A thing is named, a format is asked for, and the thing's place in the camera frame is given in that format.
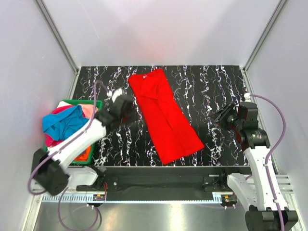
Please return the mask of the red t shirt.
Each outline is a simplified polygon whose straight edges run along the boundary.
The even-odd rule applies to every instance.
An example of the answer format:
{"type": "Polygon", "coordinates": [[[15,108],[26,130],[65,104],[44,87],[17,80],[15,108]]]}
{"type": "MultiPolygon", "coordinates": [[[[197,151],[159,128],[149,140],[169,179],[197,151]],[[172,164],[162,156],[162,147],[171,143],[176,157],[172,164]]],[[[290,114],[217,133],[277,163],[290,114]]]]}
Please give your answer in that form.
{"type": "Polygon", "coordinates": [[[174,100],[162,69],[144,75],[132,75],[128,83],[162,164],[167,165],[204,148],[174,100]]]}

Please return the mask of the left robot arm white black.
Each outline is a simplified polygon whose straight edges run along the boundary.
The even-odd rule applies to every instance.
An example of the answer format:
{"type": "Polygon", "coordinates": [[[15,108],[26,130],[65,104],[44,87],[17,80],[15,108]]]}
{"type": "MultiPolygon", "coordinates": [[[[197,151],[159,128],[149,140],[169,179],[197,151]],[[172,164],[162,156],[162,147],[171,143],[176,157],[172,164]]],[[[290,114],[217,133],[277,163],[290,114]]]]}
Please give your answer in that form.
{"type": "Polygon", "coordinates": [[[70,164],[89,146],[104,138],[121,124],[130,121],[133,99],[125,94],[113,96],[108,110],[94,112],[92,118],[80,130],[49,152],[38,149],[33,156],[31,179],[34,179],[50,195],[58,195],[65,188],[91,187],[97,191],[103,187],[102,172],[95,167],[74,167],[70,164]]]}

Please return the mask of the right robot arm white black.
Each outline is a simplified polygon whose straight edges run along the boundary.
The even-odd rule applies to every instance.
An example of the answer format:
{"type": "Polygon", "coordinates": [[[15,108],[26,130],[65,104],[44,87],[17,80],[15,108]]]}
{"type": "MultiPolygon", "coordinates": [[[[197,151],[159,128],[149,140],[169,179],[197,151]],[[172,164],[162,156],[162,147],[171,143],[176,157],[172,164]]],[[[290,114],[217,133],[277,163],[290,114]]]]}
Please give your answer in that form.
{"type": "Polygon", "coordinates": [[[258,125],[258,108],[253,102],[232,103],[213,114],[221,128],[233,131],[247,158],[254,188],[240,173],[225,174],[218,179],[222,190],[232,190],[245,209],[250,231],[290,231],[298,214],[288,207],[275,175],[268,135],[258,125]]]}

